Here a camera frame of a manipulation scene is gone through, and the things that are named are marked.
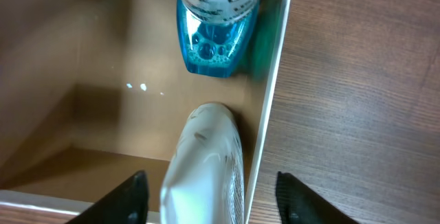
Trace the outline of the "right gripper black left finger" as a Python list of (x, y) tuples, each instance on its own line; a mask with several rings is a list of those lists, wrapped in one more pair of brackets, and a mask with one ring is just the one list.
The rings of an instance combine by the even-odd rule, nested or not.
[(148, 180), (139, 170), (66, 224), (146, 224), (148, 210)]

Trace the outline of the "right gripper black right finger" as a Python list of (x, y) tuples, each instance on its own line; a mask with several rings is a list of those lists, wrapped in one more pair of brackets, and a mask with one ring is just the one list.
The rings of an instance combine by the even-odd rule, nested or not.
[(278, 171), (275, 196), (282, 224), (358, 224), (288, 172)]

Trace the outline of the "white lotion tube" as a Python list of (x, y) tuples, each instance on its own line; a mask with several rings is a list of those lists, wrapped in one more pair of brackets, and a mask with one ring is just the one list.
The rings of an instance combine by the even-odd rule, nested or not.
[(161, 223), (243, 223), (241, 139), (223, 104), (197, 107), (186, 120), (160, 190)]

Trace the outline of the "blue Listerine mouthwash bottle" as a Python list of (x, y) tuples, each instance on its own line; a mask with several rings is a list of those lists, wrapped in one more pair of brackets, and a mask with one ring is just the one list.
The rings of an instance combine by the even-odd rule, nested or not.
[(260, 0), (177, 0), (179, 46), (193, 74), (228, 78), (254, 32)]

